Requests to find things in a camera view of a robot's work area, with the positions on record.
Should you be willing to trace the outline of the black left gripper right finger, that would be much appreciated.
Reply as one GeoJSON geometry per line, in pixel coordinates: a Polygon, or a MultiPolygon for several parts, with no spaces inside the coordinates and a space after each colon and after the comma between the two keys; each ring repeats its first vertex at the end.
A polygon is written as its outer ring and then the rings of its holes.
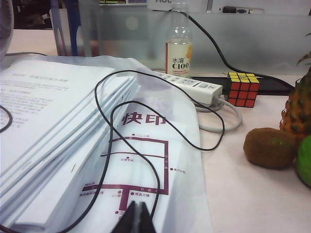
{"type": "Polygon", "coordinates": [[[155,233],[151,215],[148,212],[145,202],[141,202],[138,206],[138,232],[139,233],[155,233]]]}

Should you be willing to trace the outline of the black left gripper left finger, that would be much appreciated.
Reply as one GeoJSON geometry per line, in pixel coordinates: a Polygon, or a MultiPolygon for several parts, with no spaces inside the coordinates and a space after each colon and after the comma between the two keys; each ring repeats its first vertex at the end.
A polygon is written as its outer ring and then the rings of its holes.
{"type": "Polygon", "coordinates": [[[134,225],[136,203],[132,201],[116,225],[117,233],[131,233],[134,225]]]}

